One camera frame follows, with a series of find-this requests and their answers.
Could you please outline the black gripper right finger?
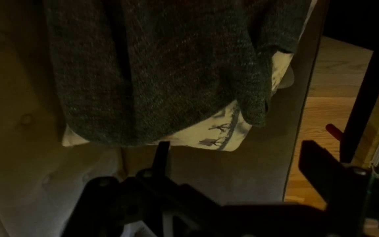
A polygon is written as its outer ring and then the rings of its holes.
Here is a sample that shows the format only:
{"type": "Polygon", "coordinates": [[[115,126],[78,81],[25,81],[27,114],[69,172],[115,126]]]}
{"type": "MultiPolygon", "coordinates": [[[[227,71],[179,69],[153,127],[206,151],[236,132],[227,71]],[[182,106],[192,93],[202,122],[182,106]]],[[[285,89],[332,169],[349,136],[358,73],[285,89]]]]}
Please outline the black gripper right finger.
{"type": "Polygon", "coordinates": [[[357,173],[315,140],[303,140],[299,169],[336,217],[361,218],[365,213],[369,173],[357,173]]]}

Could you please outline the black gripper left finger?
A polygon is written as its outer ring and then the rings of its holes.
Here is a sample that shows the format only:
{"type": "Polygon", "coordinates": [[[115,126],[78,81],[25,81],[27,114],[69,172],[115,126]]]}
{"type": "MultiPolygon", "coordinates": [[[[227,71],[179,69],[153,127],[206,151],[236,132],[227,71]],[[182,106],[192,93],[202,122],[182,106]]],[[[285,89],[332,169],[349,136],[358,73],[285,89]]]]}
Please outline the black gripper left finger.
{"type": "Polygon", "coordinates": [[[158,143],[152,164],[152,175],[156,177],[170,175],[170,143],[167,140],[158,143]]]}

